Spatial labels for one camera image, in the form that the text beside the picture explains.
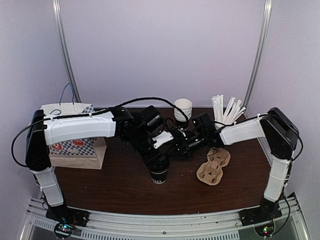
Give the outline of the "stack of paper cups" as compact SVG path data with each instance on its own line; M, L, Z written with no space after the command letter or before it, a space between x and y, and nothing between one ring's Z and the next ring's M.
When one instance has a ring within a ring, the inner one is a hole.
M189 99L180 98L174 102L174 105L177 107L174 109L175 123L178 126L186 128L192 116L192 102Z

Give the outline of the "black paper coffee cup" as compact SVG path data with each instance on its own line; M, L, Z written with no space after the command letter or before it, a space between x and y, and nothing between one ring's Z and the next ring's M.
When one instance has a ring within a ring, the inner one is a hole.
M159 170L159 171L155 171L155 170L150 171L150 177L152 181L158 185L163 184L166 181L167 175L168 175L168 168Z

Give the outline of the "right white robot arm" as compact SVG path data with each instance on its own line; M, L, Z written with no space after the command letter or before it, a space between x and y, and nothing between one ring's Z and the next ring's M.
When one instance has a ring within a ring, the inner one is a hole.
M205 113L192 120L194 129L174 133L174 145L169 157L187 159L204 147L222 148L238 142L265 138L272 157L266 189L256 210L259 220L268 220L275 212L290 179L297 143L301 142L296 126L277 107L246 120L226 124L210 119Z

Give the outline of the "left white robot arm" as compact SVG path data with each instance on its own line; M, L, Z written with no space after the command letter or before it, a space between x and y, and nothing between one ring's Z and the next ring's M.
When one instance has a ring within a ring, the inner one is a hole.
M116 107L92 113L46 117L37 110L29 126L26 140L25 164L35 175L52 213L61 222L72 218L72 211L65 206L63 192L49 157L49 145L63 141L103 137L120 137L139 153L156 184L166 181L169 159L160 152L161 142L151 134L163 121L154 106L141 112L130 112Z

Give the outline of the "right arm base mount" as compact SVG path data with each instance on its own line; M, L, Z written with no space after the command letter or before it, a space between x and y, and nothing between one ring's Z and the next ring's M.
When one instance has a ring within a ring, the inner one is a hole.
M280 218L282 215L279 201L272 202L264 197L261 198L259 206L239 211L242 226L271 221L272 219Z

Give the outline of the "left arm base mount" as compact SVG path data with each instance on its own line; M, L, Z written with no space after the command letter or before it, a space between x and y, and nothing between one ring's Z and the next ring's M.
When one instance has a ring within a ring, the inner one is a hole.
M72 227L86 227L90 213L86 210L80 210L68 207L65 203L59 206L50 206L47 204L46 218L55 220L61 224L68 224Z

